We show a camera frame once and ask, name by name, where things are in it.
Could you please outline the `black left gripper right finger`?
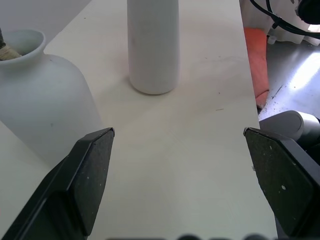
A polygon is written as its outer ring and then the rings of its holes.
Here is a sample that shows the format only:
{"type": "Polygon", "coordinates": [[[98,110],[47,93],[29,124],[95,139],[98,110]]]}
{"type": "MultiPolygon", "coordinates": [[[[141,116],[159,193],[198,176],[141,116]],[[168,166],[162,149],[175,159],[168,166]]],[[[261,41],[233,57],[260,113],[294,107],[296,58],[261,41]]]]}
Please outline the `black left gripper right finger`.
{"type": "Polygon", "coordinates": [[[293,139],[247,127],[258,184],[283,233],[320,240],[320,165],[293,139]]]}

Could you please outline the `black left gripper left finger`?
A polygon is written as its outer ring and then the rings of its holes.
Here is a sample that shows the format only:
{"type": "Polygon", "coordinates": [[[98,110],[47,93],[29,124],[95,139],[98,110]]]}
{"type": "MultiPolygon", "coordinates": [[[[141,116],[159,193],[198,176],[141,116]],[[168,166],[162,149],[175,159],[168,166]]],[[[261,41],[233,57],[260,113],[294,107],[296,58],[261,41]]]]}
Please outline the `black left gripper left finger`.
{"type": "Polygon", "coordinates": [[[107,182],[115,130],[79,139],[41,181],[1,240],[87,240],[107,182]]]}

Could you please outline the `silver robot body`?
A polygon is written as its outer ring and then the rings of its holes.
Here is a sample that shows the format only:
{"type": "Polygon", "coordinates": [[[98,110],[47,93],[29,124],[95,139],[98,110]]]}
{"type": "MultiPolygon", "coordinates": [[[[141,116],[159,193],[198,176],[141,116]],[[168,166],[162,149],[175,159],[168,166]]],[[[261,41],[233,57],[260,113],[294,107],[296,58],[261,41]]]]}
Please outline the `silver robot body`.
{"type": "Polygon", "coordinates": [[[320,166],[320,118],[288,110],[259,122],[260,129],[288,137],[320,166]]]}

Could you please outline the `wide white flared-neck vase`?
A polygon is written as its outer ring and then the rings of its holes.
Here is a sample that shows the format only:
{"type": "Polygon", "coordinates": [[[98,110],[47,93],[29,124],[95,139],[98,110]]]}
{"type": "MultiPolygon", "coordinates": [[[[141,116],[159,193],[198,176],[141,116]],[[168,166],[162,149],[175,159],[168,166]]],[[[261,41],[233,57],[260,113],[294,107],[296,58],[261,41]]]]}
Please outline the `wide white flared-neck vase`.
{"type": "Polygon", "coordinates": [[[104,126],[81,71],[46,54],[45,35],[23,29],[3,34],[19,57],[0,61],[0,121],[50,167],[77,140],[104,126]]]}

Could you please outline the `orange cloth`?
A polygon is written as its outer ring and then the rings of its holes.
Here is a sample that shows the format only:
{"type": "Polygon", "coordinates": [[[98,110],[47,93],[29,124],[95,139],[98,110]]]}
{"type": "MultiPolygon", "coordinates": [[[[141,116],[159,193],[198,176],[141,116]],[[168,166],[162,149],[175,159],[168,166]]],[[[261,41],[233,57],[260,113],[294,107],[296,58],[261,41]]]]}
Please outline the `orange cloth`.
{"type": "Polygon", "coordinates": [[[258,28],[244,28],[256,106],[262,110],[269,94],[267,35],[258,28]]]}

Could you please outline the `tall slim white vase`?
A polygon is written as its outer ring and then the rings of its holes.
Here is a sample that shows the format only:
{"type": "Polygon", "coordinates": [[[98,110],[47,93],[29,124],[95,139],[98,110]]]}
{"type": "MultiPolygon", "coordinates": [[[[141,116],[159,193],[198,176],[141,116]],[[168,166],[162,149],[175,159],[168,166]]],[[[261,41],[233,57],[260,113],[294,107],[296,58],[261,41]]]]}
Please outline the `tall slim white vase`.
{"type": "Polygon", "coordinates": [[[148,95],[172,91],[180,72],[179,0],[127,0],[128,70],[148,95]]]}

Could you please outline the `twine-wrapped bouquet stem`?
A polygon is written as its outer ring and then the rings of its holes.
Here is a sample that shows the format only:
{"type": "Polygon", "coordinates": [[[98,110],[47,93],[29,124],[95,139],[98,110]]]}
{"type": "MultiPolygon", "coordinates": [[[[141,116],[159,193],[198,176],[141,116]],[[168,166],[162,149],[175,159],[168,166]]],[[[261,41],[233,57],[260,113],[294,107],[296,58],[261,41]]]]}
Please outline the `twine-wrapped bouquet stem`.
{"type": "Polygon", "coordinates": [[[3,33],[0,28],[0,61],[13,60],[19,57],[21,57],[21,55],[5,43],[3,33]]]}

